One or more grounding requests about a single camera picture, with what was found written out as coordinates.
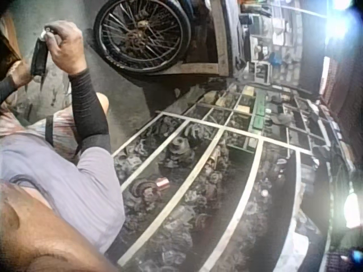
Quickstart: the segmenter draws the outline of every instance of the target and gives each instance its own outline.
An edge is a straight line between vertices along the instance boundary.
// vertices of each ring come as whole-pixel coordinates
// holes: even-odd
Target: knee
[[[98,100],[100,101],[101,103],[101,106],[103,108],[103,111],[104,113],[107,113],[108,111],[108,106],[109,106],[109,101],[108,101],[108,98],[106,95],[104,95],[103,93],[100,93],[98,92],[97,93],[97,97],[98,97]]]

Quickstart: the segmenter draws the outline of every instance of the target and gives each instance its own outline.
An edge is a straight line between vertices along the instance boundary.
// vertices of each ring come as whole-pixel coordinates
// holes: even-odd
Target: black key fob
[[[44,76],[47,68],[48,47],[44,39],[46,31],[37,39],[31,64],[30,73],[33,77]]]

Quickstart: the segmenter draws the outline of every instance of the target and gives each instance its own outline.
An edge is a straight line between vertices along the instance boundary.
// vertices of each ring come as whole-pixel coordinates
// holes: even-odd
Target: skin
[[[70,75],[87,68],[82,32],[73,24],[48,24],[61,40],[48,33],[55,64]],[[15,84],[28,83],[29,69],[12,74]],[[108,100],[98,95],[104,111]],[[0,184],[0,271],[117,271],[77,230],[58,217],[32,189]]]

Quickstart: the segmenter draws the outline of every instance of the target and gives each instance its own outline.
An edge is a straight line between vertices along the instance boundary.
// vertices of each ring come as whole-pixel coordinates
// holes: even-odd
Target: bicycle wheel
[[[133,73],[155,73],[181,59],[191,25],[174,0],[111,0],[100,10],[94,35],[103,57]]]

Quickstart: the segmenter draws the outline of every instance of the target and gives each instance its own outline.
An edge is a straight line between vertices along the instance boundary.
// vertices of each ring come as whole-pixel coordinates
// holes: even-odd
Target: concrete floor
[[[96,53],[92,28],[98,11],[107,0],[16,0],[10,6],[20,51],[31,61],[36,39],[44,24],[54,20],[74,22],[83,32],[87,63],[96,92],[108,96],[110,108],[108,123],[111,146],[116,150],[145,124],[156,110],[162,110],[175,100],[174,89],[186,93],[205,78],[191,76],[138,76],[122,75],[110,67]],[[31,121],[37,121],[61,109],[64,96],[63,72],[48,59],[49,73],[43,91],[32,82],[28,98],[34,107]],[[56,94],[56,102],[51,106]]]

